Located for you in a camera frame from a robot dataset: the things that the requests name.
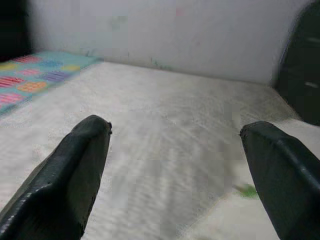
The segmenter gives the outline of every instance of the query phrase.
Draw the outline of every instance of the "black furniture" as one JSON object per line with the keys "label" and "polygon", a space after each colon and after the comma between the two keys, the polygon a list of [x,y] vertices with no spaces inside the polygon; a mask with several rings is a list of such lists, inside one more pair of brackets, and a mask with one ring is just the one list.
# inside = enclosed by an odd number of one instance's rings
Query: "black furniture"
{"label": "black furniture", "polygon": [[0,212],[0,240],[79,240],[108,153],[111,123],[92,115],[76,125]]}
{"label": "black furniture", "polygon": [[268,122],[240,133],[263,206],[281,240],[320,239],[320,160]]}
{"label": "black furniture", "polygon": [[298,16],[272,86],[305,122],[320,126],[320,1]]}
{"label": "black furniture", "polygon": [[2,0],[0,62],[32,53],[26,0]]}

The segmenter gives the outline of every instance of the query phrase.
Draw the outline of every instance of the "dark green rubber pad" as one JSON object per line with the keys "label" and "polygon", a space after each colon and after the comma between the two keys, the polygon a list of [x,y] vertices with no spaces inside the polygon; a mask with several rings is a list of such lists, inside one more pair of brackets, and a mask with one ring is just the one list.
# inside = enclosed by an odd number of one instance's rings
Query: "dark green rubber pad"
{"label": "dark green rubber pad", "polygon": [[82,237],[100,187],[111,128],[91,115],[62,139],[0,212],[0,240]]}
{"label": "dark green rubber pad", "polygon": [[268,122],[240,133],[256,191],[281,240],[320,239],[320,160]]}

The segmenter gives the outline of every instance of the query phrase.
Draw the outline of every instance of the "white wall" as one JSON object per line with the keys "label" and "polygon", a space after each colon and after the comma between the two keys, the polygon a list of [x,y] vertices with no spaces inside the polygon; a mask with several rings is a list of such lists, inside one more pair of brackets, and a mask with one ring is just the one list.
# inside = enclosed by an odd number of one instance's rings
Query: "white wall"
{"label": "white wall", "polygon": [[37,50],[269,84],[310,0],[30,0]]}

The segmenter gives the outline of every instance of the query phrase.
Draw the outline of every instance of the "white mattress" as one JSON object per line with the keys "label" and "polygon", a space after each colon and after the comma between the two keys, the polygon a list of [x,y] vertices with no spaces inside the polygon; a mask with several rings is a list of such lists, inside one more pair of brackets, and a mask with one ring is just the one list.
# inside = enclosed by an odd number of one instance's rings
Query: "white mattress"
{"label": "white mattress", "polygon": [[231,190],[239,125],[296,118],[268,86],[103,62],[1,117],[1,208],[91,114],[113,134],[84,240],[180,237]]}

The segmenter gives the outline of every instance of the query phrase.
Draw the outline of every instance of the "colorful blanket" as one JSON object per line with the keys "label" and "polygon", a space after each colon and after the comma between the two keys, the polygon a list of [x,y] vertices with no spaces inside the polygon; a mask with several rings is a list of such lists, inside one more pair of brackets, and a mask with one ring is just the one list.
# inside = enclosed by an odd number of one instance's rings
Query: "colorful blanket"
{"label": "colorful blanket", "polygon": [[65,52],[40,52],[0,64],[0,114],[98,61]]}

